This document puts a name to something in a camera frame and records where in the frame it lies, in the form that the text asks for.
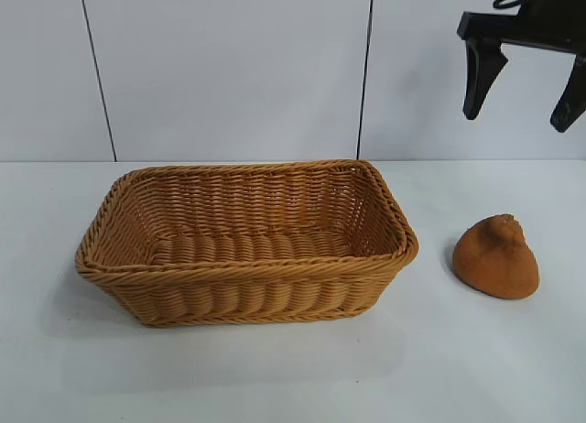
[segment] panel seam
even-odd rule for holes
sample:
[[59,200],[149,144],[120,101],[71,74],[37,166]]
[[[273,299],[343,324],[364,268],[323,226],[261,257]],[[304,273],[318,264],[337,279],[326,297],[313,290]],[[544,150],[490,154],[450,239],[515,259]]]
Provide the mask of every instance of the panel seam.
[[108,107],[106,106],[105,97],[103,95],[102,77],[100,75],[100,68],[98,66],[98,59],[95,55],[95,46],[93,45],[92,29],[90,28],[90,19],[88,18],[88,10],[85,4],[85,0],[81,0],[81,9],[83,10],[83,17],[85,18],[85,26],[88,31],[88,39],[90,40],[90,50],[92,51],[93,67],[95,69],[96,80],[98,81],[98,89],[100,90],[100,98],[102,100],[103,115],[106,122],[106,128],[108,130],[108,137],[110,138],[110,148],[112,149],[112,157],[114,162],[118,162],[118,156],[116,155],[116,147],[114,146],[114,137],[112,135],[112,127],[110,126],[110,117],[108,115]]
[[368,27],[366,29],[366,49],[364,51],[363,89],[362,98],[360,100],[360,121],[358,125],[358,141],[356,143],[356,159],[360,159],[360,148],[363,137],[364,97],[366,96],[366,78],[368,76],[368,59],[370,57],[370,38],[373,32],[373,7],[374,0],[370,0],[370,5],[368,9]]

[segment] table surface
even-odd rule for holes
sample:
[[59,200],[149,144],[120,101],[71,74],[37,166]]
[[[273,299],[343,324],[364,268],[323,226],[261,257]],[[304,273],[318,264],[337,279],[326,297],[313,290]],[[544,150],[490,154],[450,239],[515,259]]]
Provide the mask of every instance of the table surface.
[[[586,421],[586,162],[375,162],[418,259],[355,319],[138,325],[75,273],[110,185],[145,163],[0,164],[0,421]],[[533,297],[460,283],[462,232],[510,212]]]

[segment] robotic arm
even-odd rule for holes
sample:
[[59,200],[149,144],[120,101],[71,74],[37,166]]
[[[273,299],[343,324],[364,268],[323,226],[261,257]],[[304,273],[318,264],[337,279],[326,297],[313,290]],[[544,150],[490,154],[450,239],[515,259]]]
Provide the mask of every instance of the robotic arm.
[[475,119],[508,62],[503,43],[576,55],[570,81],[551,124],[561,133],[586,111],[586,0],[495,0],[495,9],[520,6],[515,16],[465,12],[458,35],[466,42],[468,83],[464,114]]

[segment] orange sponge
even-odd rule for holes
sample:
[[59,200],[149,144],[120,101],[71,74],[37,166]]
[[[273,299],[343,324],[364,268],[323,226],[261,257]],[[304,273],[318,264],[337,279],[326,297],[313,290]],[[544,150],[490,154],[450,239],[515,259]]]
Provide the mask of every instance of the orange sponge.
[[526,298],[539,286],[537,260],[510,214],[470,228],[456,244],[453,266],[461,281],[497,298]]

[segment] rectangular basket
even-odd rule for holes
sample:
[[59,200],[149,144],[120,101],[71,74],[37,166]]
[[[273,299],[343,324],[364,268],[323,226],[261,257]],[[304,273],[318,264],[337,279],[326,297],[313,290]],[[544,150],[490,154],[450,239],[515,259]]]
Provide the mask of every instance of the rectangular basket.
[[115,182],[78,272],[149,326],[335,320],[418,252],[368,162],[146,168]]

